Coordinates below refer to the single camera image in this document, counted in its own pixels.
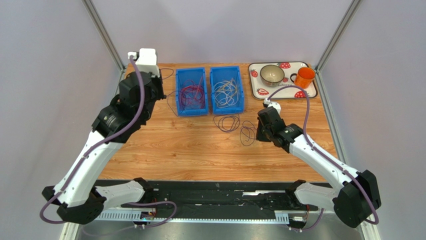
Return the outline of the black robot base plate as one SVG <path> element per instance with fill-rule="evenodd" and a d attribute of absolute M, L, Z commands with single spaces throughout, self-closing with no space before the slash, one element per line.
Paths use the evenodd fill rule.
<path fill-rule="evenodd" d="M 289 202 L 286 189 L 289 182 L 244 181 L 171 181 L 149 180 L 153 192 L 143 203 L 160 202 L 156 207 L 160 217 L 168 217 L 177 205 L 177 217 L 266 218 L 275 211 L 305 215 L 317 206 L 296 206 Z"/>

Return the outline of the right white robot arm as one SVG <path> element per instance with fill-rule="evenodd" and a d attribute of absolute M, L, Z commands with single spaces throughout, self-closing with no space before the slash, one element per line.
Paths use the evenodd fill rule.
<path fill-rule="evenodd" d="M 332 211 L 351 228 L 363 222 L 378 224 L 377 210 L 382 203 L 377 178 L 371 171 L 360 172 L 341 162 L 314 143 L 305 129 L 296 124 L 285 124 L 273 106 L 260 110 L 257 119 L 258 141 L 271 142 L 299 158 L 330 185 L 322 187 L 304 180 L 295 181 L 286 189 L 293 207 L 312 205 Z"/>

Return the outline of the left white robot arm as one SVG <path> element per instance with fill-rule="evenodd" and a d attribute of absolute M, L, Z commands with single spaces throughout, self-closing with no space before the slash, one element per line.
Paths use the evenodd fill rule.
<path fill-rule="evenodd" d="M 96 185 L 113 155 L 151 118 L 156 101 L 166 98 L 161 74 L 134 71 L 118 88 L 94 120 L 71 169 L 58 184 L 42 191 L 48 205 L 57 205 L 60 223 L 88 224 L 104 210 L 144 202 L 152 191 L 141 177 L 118 185 Z"/>

